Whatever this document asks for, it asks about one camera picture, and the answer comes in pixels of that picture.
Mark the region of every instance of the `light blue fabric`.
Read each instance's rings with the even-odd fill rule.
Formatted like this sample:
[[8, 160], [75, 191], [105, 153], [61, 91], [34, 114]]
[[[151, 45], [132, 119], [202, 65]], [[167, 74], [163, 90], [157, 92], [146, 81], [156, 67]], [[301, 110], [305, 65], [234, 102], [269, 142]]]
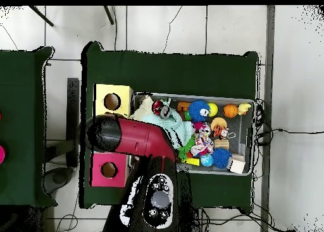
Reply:
[[173, 108], [170, 108], [170, 116], [166, 119], [155, 114], [149, 114], [145, 115], [142, 118], [142, 121], [162, 127], [168, 134], [175, 149], [187, 145], [194, 130], [192, 127], [193, 124], [190, 121], [182, 121], [181, 116]]

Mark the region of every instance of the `green tablecloth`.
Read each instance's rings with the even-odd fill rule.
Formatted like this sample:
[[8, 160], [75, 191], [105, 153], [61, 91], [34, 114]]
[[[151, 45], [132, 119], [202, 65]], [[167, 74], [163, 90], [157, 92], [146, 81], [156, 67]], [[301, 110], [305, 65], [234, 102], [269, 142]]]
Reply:
[[47, 207], [41, 186], [44, 151], [43, 65], [53, 52], [0, 51], [0, 205]]
[[[255, 52], [245, 56], [113, 52], [103, 51], [99, 43], [90, 42], [84, 48], [82, 62], [87, 119], [92, 116], [94, 83], [128, 85], [134, 92], [255, 99]], [[83, 196], [85, 207], [118, 204], [122, 188], [89, 186], [89, 156], [90, 151], [86, 150], [84, 173], [80, 174], [81, 201]], [[195, 207], [233, 206], [249, 212], [251, 175], [190, 174], [190, 179]]]

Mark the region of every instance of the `blue ball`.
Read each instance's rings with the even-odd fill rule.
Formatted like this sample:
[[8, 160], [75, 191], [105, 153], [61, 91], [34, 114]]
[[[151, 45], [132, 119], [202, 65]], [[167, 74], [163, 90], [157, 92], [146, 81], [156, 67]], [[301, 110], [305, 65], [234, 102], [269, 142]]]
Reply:
[[204, 100], [196, 100], [189, 105], [189, 115], [192, 122], [197, 123], [198, 121], [206, 121], [207, 116], [202, 116], [200, 110], [206, 109], [209, 111], [209, 105]]
[[214, 160], [211, 154], [205, 154], [200, 157], [200, 163], [203, 166], [210, 167], [213, 165]]
[[214, 165], [220, 169], [225, 169], [228, 164], [228, 159], [232, 156], [229, 150], [218, 148], [213, 152]]

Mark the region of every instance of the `gray plastic bin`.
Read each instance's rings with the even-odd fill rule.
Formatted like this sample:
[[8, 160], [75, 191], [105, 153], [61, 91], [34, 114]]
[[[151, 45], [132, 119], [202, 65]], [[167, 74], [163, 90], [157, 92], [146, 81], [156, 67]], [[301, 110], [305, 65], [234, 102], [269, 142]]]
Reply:
[[[140, 104], [140, 100], [145, 98], [146, 94], [134, 94], [133, 95], [133, 108], [137, 109]], [[231, 98], [220, 98], [220, 97], [205, 97], [195, 95], [176, 95], [176, 94], [152, 94], [152, 100], [165, 99], [170, 97], [173, 100], [179, 102], [193, 102], [198, 99], [205, 100], [206, 102], [213, 102], [218, 106], [218, 112], [216, 116], [208, 118], [207, 121], [215, 117], [224, 118], [227, 122], [227, 128], [229, 133], [234, 132], [235, 137], [228, 139], [230, 144], [230, 152], [232, 154], [243, 155], [245, 159], [245, 166], [242, 174], [232, 173], [228, 169], [218, 169], [215, 166], [204, 167], [202, 165], [196, 166], [186, 163], [178, 163], [178, 170], [186, 170], [190, 173], [201, 173], [201, 174], [226, 174], [230, 176], [247, 176], [252, 172], [253, 168], [253, 152], [254, 152], [254, 139], [255, 134], [255, 119], [256, 119], [256, 104], [253, 100], [249, 99], [231, 99]], [[234, 118], [226, 118], [223, 115], [223, 107], [227, 104], [239, 105], [241, 103], [249, 103], [252, 107], [248, 110], [246, 115], [236, 115]]]

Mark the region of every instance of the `pink box with hole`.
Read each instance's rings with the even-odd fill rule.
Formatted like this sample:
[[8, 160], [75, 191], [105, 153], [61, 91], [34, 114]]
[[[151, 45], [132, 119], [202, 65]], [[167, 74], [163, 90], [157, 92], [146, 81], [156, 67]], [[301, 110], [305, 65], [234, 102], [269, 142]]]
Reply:
[[92, 173], [90, 186], [108, 186], [123, 188], [128, 176], [128, 157], [126, 154], [95, 152], [93, 166], [89, 170]]

